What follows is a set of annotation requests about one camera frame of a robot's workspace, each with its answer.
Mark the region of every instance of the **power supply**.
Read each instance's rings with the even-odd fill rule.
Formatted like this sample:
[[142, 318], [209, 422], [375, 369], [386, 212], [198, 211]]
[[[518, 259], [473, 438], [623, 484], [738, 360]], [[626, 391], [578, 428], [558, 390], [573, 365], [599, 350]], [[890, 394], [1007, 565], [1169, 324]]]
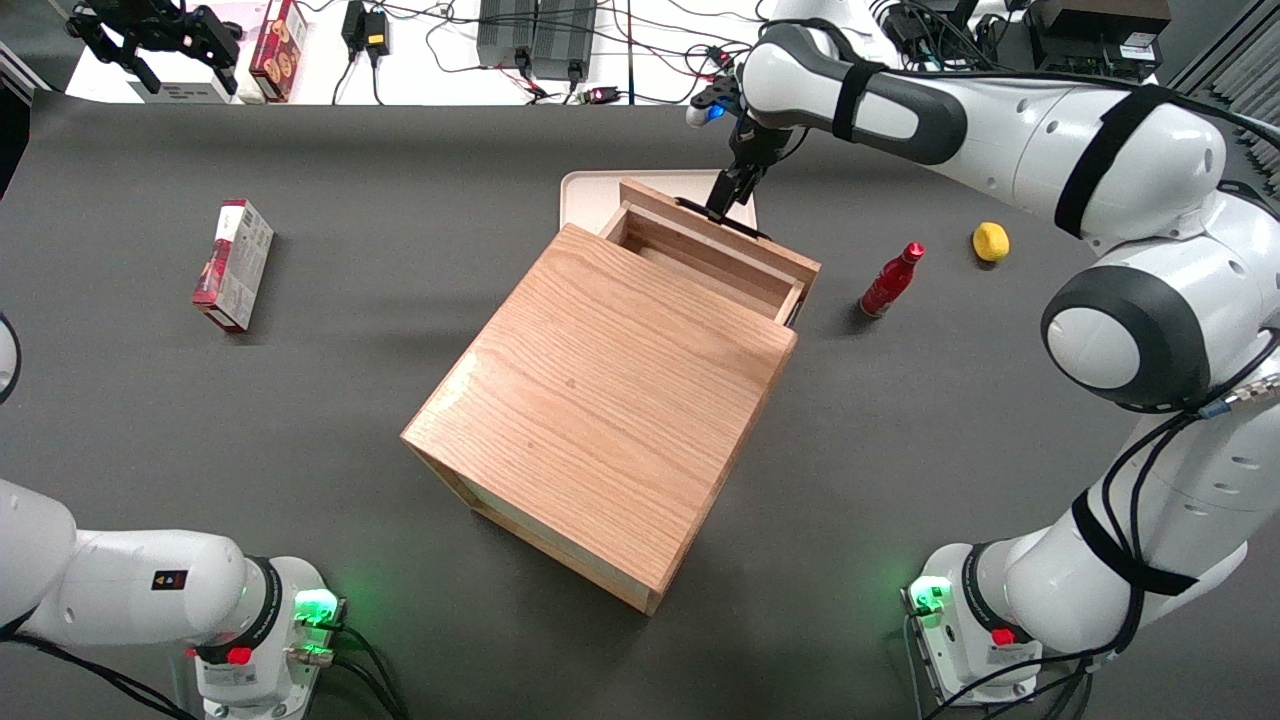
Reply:
[[534, 49], [538, 0], [480, 0], [476, 55], [489, 68], [521, 68]]
[[591, 70], [598, 0], [540, 0], [534, 31], [534, 76], [581, 82]]

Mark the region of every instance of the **red button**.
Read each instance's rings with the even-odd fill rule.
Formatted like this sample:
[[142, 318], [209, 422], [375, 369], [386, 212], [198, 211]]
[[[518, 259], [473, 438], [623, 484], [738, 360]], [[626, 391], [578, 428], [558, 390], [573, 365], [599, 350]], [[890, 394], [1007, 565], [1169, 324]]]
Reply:
[[1005, 647], [1006, 644], [1018, 642], [1018, 638], [1014, 637], [1014, 632], [1009, 628], [996, 628], [991, 632], [991, 642], [996, 643], [996, 647]]
[[227, 662], [230, 665], [248, 665], [248, 659], [253, 651], [247, 647], [233, 647], [227, 651]]

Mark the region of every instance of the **white table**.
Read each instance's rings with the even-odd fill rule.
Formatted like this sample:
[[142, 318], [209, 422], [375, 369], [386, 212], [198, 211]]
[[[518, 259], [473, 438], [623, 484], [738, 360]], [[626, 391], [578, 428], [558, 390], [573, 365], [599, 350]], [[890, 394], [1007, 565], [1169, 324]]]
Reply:
[[[228, 1], [243, 0], [204, 0], [215, 10], [218, 5]], [[435, 3], [433, 0], [389, 0], [401, 8], [425, 10]], [[346, 12], [346, 0], [335, 0], [328, 6], [321, 5], [323, 0], [307, 0], [320, 12], [303, 10], [308, 35], [301, 69], [294, 81], [291, 104], [328, 105], [333, 99], [334, 87], [338, 78], [347, 68], [347, 49], [339, 37], [342, 20]], [[682, 8], [692, 13], [723, 13], [735, 12], [744, 17], [754, 15], [754, 3], [748, 0], [676, 0]], [[769, 17], [776, 0], [765, 0], [762, 13]], [[454, 3], [454, 17], [479, 17], [480, 0], [457, 0]], [[618, 8], [621, 13], [614, 13], [611, 8]], [[678, 53], [684, 53], [695, 44], [722, 44], [722, 38], [737, 40], [753, 44], [758, 36], [758, 22], [748, 22], [735, 17], [704, 17], [690, 14], [676, 6], [671, 0], [631, 0], [631, 37], [637, 44], [660, 49], [662, 56], [635, 45], [631, 53], [625, 42], [627, 29], [627, 0], [609, 0], [608, 4], [596, 10], [595, 28], [596, 37], [593, 44], [591, 70], [581, 88], [613, 85], [621, 90], [628, 90], [628, 79], [634, 73], [635, 92], [650, 99], [680, 100], [686, 97], [694, 86], [694, 78], [686, 73], [684, 59]], [[1004, 14], [1002, 0], [982, 0], [975, 18], [987, 12]], [[392, 10], [396, 14], [406, 14], [402, 10]], [[621, 23], [622, 31], [614, 24]], [[655, 23], [690, 28], [699, 33], [694, 35], [650, 24]], [[475, 50], [475, 32], [477, 26], [468, 24], [443, 24], [440, 18], [420, 15], [415, 18], [390, 18], [390, 46], [392, 54], [381, 59], [379, 65], [378, 87], [379, 96], [387, 105], [520, 105], [530, 100], [529, 92], [517, 86], [502, 70], [480, 69], [461, 73], [442, 72], [431, 54], [431, 49], [439, 56], [440, 64], [447, 69], [468, 68], [477, 64]], [[855, 23], [855, 29], [863, 44], [859, 50], [867, 50], [873, 59], [888, 64], [897, 64], [892, 46], [879, 32], [879, 28], [870, 20], [869, 13], [865, 19]], [[426, 33], [431, 32], [430, 47], [425, 41]], [[244, 69], [251, 53], [241, 53], [241, 67], [237, 77], [241, 85], [252, 86], [253, 82]], [[196, 63], [182, 58], [183, 63]], [[700, 59], [691, 60], [694, 67], [699, 67]], [[539, 85], [552, 94], [563, 94], [568, 83], [563, 81], [547, 81]], [[86, 49], [81, 56], [76, 73], [67, 86], [67, 94], [101, 102], [142, 102], [127, 82], [127, 74], [118, 65], [99, 63]], [[558, 102], [563, 97], [544, 100], [543, 102]], [[652, 104], [650, 100], [635, 99], [636, 104]], [[339, 94], [342, 105], [372, 105], [375, 104], [372, 92], [372, 72], [369, 58], [361, 55]]]

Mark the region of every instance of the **beige tray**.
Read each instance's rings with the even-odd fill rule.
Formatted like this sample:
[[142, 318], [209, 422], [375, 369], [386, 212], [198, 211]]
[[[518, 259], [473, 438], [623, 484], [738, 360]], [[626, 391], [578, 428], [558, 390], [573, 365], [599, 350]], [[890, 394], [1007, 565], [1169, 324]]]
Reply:
[[[618, 183], [635, 178], [672, 197], [707, 201], [719, 170], [579, 170], [561, 181], [561, 227], [567, 223], [599, 233], [618, 209]], [[733, 204], [728, 217], [755, 225], [755, 197]]]

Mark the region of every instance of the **green led light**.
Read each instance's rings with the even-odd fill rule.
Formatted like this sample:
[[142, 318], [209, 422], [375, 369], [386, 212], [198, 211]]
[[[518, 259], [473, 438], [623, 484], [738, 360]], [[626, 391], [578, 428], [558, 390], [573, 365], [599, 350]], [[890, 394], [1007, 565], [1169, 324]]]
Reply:
[[951, 594], [951, 580], [923, 575], [916, 578], [906, 592], [915, 601], [919, 615], [933, 615], [942, 612], [942, 607]]
[[319, 588], [293, 596], [293, 619], [303, 623], [333, 623], [338, 618], [338, 596]]

